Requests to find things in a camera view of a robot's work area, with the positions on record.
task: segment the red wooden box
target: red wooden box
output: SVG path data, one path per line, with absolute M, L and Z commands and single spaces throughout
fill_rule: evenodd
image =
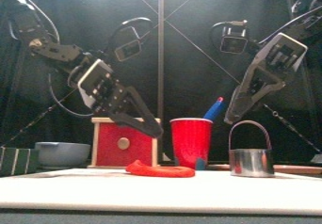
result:
M 158 140 L 110 118 L 93 118 L 96 124 L 93 165 L 89 168 L 125 168 L 137 160 L 158 165 Z

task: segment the silver bucket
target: silver bucket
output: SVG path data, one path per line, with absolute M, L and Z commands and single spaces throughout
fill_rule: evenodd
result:
M 267 135 L 268 149 L 236 149 L 232 150 L 232 134 L 236 127 L 251 123 L 261 128 Z M 245 177 L 275 177 L 275 167 L 272 158 L 272 146 L 267 128 L 256 121 L 244 120 L 238 122 L 229 133 L 229 164 L 230 175 Z

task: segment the metal pail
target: metal pail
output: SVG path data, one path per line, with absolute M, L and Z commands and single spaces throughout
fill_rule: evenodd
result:
M 233 130 L 241 124 L 255 124 L 264 131 L 268 140 L 268 149 L 236 149 L 232 150 Z M 230 175 L 245 177 L 275 177 L 275 167 L 272 158 L 272 146 L 267 128 L 253 120 L 238 122 L 229 133 L 229 164 Z

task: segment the bucket handle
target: bucket handle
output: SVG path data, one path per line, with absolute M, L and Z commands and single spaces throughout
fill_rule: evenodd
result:
M 245 123 L 251 123 L 251 124 L 256 125 L 264 131 L 264 133 L 267 135 L 267 140 L 268 140 L 268 147 L 269 147 L 269 150 L 272 150 L 272 145 L 271 145 L 271 140 L 269 140 L 269 132 L 268 132 L 267 128 L 264 127 L 264 125 L 261 125 L 259 122 L 256 122 L 253 120 L 244 120 L 244 121 L 238 122 L 233 126 L 233 128 L 230 130 L 230 133 L 229 133 L 229 150 L 230 150 L 230 147 L 232 147 L 232 133 L 233 133 L 233 130 L 236 129 L 236 127 L 238 125 L 245 124 Z

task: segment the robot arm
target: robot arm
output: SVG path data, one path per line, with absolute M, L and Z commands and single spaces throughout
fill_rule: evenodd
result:
M 94 113 L 110 117 L 116 123 L 129 125 L 153 137 L 162 135 L 162 127 L 133 87 L 126 88 L 114 77 L 114 70 L 106 61 L 124 61 L 141 52 L 145 37 L 140 37 L 133 24 L 153 23 L 146 18 L 133 19 L 120 26 L 110 39 L 110 47 L 101 56 L 93 56 L 75 45 L 62 45 L 58 32 L 51 34 L 39 18 L 41 9 L 31 0 L 0 0 L 0 7 L 9 17 L 11 34 L 22 40 L 34 55 L 59 61 L 54 67 L 67 74 L 70 87 L 78 88 L 85 104 Z M 134 106 L 144 121 L 128 113 Z
M 322 34 L 322 0 L 319 1 L 320 6 L 292 20 L 260 42 L 260 51 L 233 93 L 226 123 L 238 121 L 269 93 L 292 82 L 308 52 L 308 46 L 300 41 L 315 40 Z

